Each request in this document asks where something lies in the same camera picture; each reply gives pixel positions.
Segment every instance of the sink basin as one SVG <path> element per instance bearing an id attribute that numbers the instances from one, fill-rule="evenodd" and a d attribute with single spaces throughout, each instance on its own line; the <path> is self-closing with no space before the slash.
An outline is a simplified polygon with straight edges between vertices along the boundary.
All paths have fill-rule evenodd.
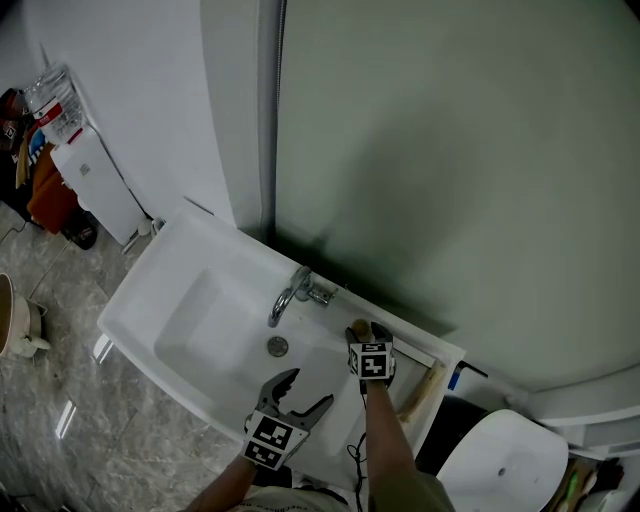
<path id="1" fill-rule="evenodd" d="M 501 410 L 462 438 L 438 479 L 456 512 L 537 512 L 560 485 L 567 460 L 562 437 Z"/>
<path id="2" fill-rule="evenodd" d="M 357 318 L 379 322 L 445 365 L 441 385 L 405 426 L 415 453 L 464 351 L 315 274 L 320 285 L 338 290 L 329 306 L 294 299 L 278 326 L 270 328 L 268 313 L 298 267 L 185 203 L 136 262 L 98 325 L 168 394 L 238 440 L 262 384 L 279 372 L 300 368 L 282 410 L 305 411 L 329 393 L 335 402 L 288 465 L 351 489 L 355 465 L 346 445 L 357 444 L 364 431 L 364 411 L 357 380 L 349 374 L 344 329 Z M 273 336 L 288 342 L 282 357 L 267 351 Z M 394 404 L 401 405 L 425 367 L 401 352 L 396 358 L 389 391 Z"/>

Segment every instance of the faucet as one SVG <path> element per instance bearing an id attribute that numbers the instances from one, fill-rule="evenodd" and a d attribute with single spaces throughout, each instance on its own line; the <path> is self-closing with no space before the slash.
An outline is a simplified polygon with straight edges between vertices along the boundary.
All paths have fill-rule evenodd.
<path id="1" fill-rule="evenodd" d="M 284 313 L 284 310 L 291 302 L 291 299 L 295 296 L 301 302 L 306 302 L 312 299 L 322 307 L 327 307 L 329 301 L 335 296 L 336 292 L 329 292 L 318 284 L 313 284 L 311 279 L 311 269 L 309 267 L 300 267 L 293 274 L 289 286 L 285 288 L 280 296 L 276 299 L 271 313 L 269 313 L 269 327 L 275 327 L 280 322 L 280 317 Z"/>

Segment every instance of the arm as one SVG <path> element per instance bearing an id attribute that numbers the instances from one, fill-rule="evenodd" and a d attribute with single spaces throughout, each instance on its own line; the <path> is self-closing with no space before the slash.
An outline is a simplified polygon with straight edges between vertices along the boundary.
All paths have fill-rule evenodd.
<path id="1" fill-rule="evenodd" d="M 413 453 L 382 381 L 367 382 L 367 470 L 371 489 L 380 477 L 417 471 Z"/>
<path id="2" fill-rule="evenodd" d="M 185 512 L 226 512 L 242 502 L 256 476 L 253 462 L 238 455 Z"/>

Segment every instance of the tiled floor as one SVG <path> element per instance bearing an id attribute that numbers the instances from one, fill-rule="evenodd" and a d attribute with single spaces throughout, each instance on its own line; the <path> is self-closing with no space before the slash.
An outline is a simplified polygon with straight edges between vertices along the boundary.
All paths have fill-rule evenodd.
<path id="1" fill-rule="evenodd" d="M 239 446 L 164 394 L 117 349 L 98 365 L 98 318 L 144 244 L 123 256 L 104 230 L 82 251 L 0 205 L 0 272 L 49 308 L 51 350 L 0 359 L 0 482 L 54 510 L 175 511 L 235 456 Z M 16 233 L 11 228 L 22 231 Z M 71 400 L 62 440 L 54 429 Z"/>

